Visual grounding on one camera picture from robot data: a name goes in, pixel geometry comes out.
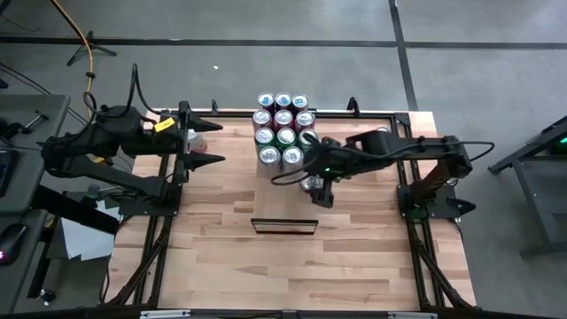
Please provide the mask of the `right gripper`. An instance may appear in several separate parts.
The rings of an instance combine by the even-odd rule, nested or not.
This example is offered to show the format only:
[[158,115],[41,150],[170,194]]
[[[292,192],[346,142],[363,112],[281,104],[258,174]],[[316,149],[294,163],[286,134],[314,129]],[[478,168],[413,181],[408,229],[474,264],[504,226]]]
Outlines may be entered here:
[[334,195],[331,179],[349,178],[353,175],[353,149],[341,146],[339,141],[326,136],[306,153],[305,160],[305,172],[321,178],[330,178],[323,179],[320,187],[311,190],[312,203],[332,208]]

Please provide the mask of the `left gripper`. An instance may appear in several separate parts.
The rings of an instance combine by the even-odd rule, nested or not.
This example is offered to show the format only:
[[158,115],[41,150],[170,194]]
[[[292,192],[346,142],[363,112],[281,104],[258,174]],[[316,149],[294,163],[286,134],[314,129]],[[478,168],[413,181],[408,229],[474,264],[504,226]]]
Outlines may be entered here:
[[[157,154],[161,158],[175,155],[175,164],[171,173],[172,183],[187,183],[189,174],[186,172],[184,160],[188,154],[188,128],[195,132],[208,132],[222,130],[223,126],[206,121],[195,113],[190,113],[187,101],[181,101],[176,112],[161,113],[157,124],[153,125],[154,136],[157,138]],[[188,155],[188,169],[195,171],[216,162],[224,161],[223,156],[208,153],[190,153]]]

